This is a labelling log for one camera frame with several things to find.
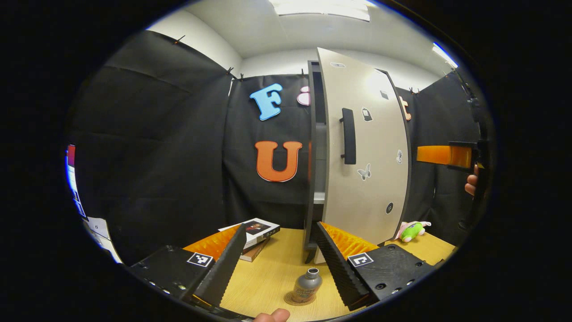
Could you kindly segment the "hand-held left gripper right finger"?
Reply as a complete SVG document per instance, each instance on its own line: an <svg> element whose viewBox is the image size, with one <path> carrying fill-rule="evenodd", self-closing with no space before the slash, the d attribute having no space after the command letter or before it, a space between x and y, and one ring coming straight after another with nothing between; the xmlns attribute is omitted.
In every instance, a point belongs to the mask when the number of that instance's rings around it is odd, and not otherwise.
<svg viewBox="0 0 572 322"><path fill-rule="evenodd" d="M317 246L351 311L391 300L441 263L441 241L428 233L407 243L375 245L324 222L317 222L315 229Z"/></svg>

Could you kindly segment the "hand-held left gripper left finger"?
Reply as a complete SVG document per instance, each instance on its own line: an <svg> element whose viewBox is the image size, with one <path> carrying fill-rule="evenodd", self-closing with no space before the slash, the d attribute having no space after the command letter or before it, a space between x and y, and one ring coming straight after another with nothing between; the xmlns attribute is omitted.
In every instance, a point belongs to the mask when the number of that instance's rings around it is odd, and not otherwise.
<svg viewBox="0 0 572 322"><path fill-rule="evenodd" d="M166 245L129 267L137 279L186 304L219 306L247 239L235 225L186 249Z"/></svg>

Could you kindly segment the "silver aluminium bottle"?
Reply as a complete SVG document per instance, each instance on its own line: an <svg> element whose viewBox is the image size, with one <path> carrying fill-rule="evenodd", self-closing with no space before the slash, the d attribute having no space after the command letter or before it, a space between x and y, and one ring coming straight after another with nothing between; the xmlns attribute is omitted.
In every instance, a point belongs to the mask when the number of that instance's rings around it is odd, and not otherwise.
<svg viewBox="0 0 572 322"><path fill-rule="evenodd" d="M295 304L309 304L316 298L316 293L322 285L319 269L309 268L294 284L291 299Z"/></svg>

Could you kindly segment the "round brown coaster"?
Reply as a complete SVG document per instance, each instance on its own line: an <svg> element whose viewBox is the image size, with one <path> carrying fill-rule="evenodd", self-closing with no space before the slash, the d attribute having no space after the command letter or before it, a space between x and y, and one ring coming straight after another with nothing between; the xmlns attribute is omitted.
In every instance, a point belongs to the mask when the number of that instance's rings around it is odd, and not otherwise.
<svg viewBox="0 0 572 322"><path fill-rule="evenodd" d="M312 304L317 299L317 296L315 293L290 291L284 295L283 299L289 305L304 306Z"/></svg>

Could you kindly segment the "black door handle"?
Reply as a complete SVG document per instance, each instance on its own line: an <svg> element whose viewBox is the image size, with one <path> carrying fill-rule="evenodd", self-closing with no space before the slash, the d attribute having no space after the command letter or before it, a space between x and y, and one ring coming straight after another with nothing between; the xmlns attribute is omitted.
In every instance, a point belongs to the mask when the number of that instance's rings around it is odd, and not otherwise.
<svg viewBox="0 0 572 322"><path fill-rule="evenodd" d="M356 164L356 130L355 130L355 119L353 115L353 110L349 108L342 108L342 117L339 122L343 125L343 135L344 135L344 152L341 154L341 158L344 159L345 165L355 165Z"/></svg>

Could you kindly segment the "black book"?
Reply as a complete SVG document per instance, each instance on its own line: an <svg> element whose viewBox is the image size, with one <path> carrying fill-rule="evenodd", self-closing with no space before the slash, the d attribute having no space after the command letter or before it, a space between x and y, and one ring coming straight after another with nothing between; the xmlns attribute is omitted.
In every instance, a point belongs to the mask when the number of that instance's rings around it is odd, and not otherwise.
<svg viewBox="0 0 572 322"><path fill-rule="evenodd" d="M271 240L271 239L272 239L272 237L268 237L268 238L265 238L264 240L262 240L261 242L256 243L255 245L252 245L252 246L250 246L250 247L247 247L246 249L244 249L244 250L242 251L242 255L246 255L246 254L249 254L249 253L251 253L251 252L253 252L253 251L255 251L255 250L261 249L261 248L262 248L266 243L268 243L268 241Z"/></svg>

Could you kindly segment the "white book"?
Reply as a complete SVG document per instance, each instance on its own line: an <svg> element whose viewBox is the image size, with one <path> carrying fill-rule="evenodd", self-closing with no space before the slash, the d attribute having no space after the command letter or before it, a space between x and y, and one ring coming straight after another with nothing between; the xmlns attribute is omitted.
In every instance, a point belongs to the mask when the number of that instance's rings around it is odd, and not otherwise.
<svg viewBox="0 0 572 322"><path fill-rule="evenodd" d="M259 218L253 218L251 220L246 220L239 224L230 225L225 228L218 229L219 232L224 230L234 228L235 226L245 225L246 226L246 243L244 249L248 249L260 242L263 242L268 237L276 234L280 231L281 226L279 224L271 223Z"/></svg>

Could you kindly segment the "green and pink plush toy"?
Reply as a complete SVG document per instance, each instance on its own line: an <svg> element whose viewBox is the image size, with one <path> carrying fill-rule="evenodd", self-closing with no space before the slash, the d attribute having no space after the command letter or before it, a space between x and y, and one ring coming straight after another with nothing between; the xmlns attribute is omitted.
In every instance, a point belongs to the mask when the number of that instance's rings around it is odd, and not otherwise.
<svg viewBox="0 0 572 322"><path fill-rule="evenodd" d="M405 243L410 242L417 236L423 236L426 232L426 228L431 225L429 221L402 222L394 239L401 240Z"/></svg>

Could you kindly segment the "small ceiling light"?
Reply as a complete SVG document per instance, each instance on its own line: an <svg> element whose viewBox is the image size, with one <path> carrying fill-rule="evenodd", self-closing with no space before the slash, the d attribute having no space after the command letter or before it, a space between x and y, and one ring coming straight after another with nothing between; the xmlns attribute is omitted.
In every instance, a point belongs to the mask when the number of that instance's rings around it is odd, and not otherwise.
<svg viewBox="0 0 572 322"><path fill-rule="evenodd" d="M435 42L433 43L432 51L449 64L451 68L457 69L459 67L459 65L443 50L443 48Z"/></svg>

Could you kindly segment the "black backdrop cloth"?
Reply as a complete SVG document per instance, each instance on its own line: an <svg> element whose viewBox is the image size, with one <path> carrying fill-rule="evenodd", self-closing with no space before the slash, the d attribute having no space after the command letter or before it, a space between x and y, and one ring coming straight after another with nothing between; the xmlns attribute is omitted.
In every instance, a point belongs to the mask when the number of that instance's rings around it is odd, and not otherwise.
<svg viewBox="0 0 572 322"><path fill-rule="evenodd" d="M317 222L372 243L403 221L429 220L459 243L469 214L462 172L416 161L417 147L476 142L479 129L455 71L417 95L386 68L317 47L296 74L236 78L155 31L133 36L88 80L70 144L86 216L106 220L131 266L259 218ZM345 165L342 108L353 110L356 164ZM325 192L324 204L313 194Z"/></svg>

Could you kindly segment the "bright monitor screen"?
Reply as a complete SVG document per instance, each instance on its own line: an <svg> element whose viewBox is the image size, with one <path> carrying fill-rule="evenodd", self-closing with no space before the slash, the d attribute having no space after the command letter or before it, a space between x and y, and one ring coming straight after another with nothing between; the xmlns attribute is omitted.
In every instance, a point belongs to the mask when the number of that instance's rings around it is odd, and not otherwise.
<svg viewBox="0 0 572 322"><path fill-rule="evenodd" d="M82 202L80 201L80 196L79 196L79 192L78 192L78 188L77 188L76 171L75 171L76 168L74 165L75 152L76 152L76 146L75 145L70 144L67 146L66 159L65 159L67 181L69 183L71 193L73 194L73 200L74 200L74 203L76 204L79 215L81 216L81 218L83 220L88 222L88 217L84 213L83 205L82 205Z"/></svg>

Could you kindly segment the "long ceiling light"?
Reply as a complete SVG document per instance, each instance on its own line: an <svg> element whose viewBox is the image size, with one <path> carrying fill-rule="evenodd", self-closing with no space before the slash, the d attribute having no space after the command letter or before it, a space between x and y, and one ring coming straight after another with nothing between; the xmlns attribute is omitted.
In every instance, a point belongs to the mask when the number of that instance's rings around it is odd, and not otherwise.
<svg viewBox="0 0 572 322"><path fill-rule="evenodd" d="M370 22L366 0L268 0L278 16L317 14Z"/></svg>

